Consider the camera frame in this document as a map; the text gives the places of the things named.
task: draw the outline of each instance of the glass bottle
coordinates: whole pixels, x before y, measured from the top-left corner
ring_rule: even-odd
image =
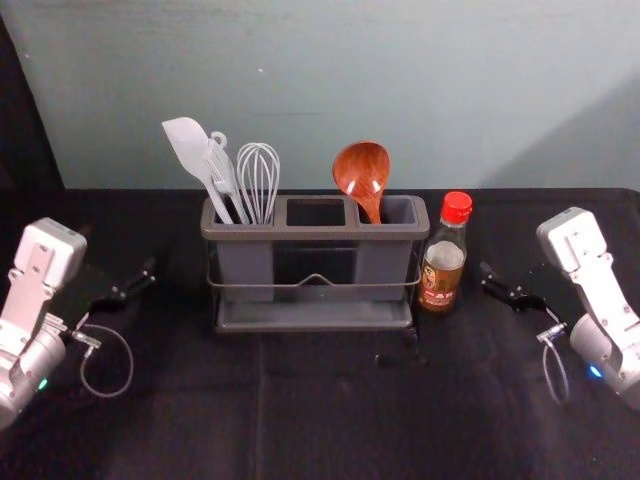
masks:
[[[467,258],[465,231],[472,204],[464,192],[449,192],[444,197],[440,225],[422,260],[418,302],[430,312],[448,312],[455,303]]]

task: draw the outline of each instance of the black tablecloth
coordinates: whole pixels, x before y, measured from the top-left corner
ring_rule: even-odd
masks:
[[[418,193],[437,222],[444,192]],[[89,226],[86,261],[121,279],[156,248],[170,253],[163,282],[124,312],[93,319],[129,340],[131,390],[115,400],[92,397],[77,378],[82,349],[72,348],[49,388],[0,432],[0,478],[636,478],[640,414],[587,375],[566,339],[559,350],[572,398],[565,407],[553,403],[535,340],[544,319],[484,296],[477,265],[486,260],[517,276],[543,259],[536,226],[582,206],[596,214],[640,312],[639,197],[622,190],[473,197],[456,310],[443,319],[418,315],[427,365],[380,370],[375,354],[403,353],[397,332],[214,333],[202,281],[202,192],[0,196],[5,271],[23,227],[42,216]],[[117,386],[126,376],[123,352],[100,338],[90,376]]]

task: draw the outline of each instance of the utensil holder compartment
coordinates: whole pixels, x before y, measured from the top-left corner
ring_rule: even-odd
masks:
[[[385,302],[404,308],[419,281],[429,219],[424,201],[407,195],[383,197],[381,213],[384,223],[372,225],[346,196],[280,195],[270,225],[225,225],[207,199],[201,233],[222,313],[253,309],[252,318],[271,314],[286,324],[290,316],[290,324],[295,310],[330,316],[312,323],[331,328],[348,324],[349,315],[375,317],[365,307],[379,315]]]

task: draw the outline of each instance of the utensil holder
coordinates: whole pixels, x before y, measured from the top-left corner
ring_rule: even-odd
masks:
[[[280,195],[269,225],[225,225],[204,203],[207,275],[228,330],[401,328],[419,281],[429,218],[387,195],[382,225],[343,195]]]

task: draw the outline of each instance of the cable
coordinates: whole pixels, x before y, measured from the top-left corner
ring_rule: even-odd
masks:
[[[89,360],[89,357],[93,353],[93,347],[89,347],[89,349],[84,355],[84,358],[82,359],[82,363],[80,364],[80,381],[82,382],[82,385],[84,385],[84,387],[87,390],[89,390],[91,393],[93,393],[96,397],[99,397],[99,398],[114,398],[119,395],[122,395],[131,386],[131,381],[133,380],[134,361],[133,361],[133,352],[131,351],[131,347],[129,346],[127,341],[124,339],[124,337],[120,335],[118,332],[116,332],[115,330],[113,330],[112,328],[104,327],[102,325],[94,325],[92,323],[84,323],[84,322],[82,322],[82,325],[85,327],[95,328],[98,330],[104,330],[106,332],[112,333],[113,335],[115,335],[116,338],[118,338],[122,342],[122,345],[124,345],[124,348],[127,350],[127,355],[129,356],[129,376],[127,377],[127,381],[124,384],[124,386],[120,390],[117,390],[111,393],[99,392],[98,390],[93,388],[91,385],[89,385],[89,382],[87,382],[87,379],[84,374],[85,368],[87,366],[87,361]]]
[[[544,351],[542,352],[542,369],[544,370],[544,377],[547,380],[547,387],[549,387],[549,394],[557,404],[564,405],[569,401],[569,393],[570,393],[569,380],[567,379],[567,372],[564,369],[564,364],[562,363],[562,359],[560,358],[560,354],[556,350],[555,345],[549,339],[545,339],[544,343],[545,343]],[[547,364],[547,353],[549,349],[553,351],[553,354],[556,357],[556,362],[558,362],[558,369],[560,370],[560,374],[562,375],[562,383],[564,385],[563,398],[560,398],[557,395],[556,389],[554,388],[553,383],[551,382],[551,375],[549,375],[549,367]]]

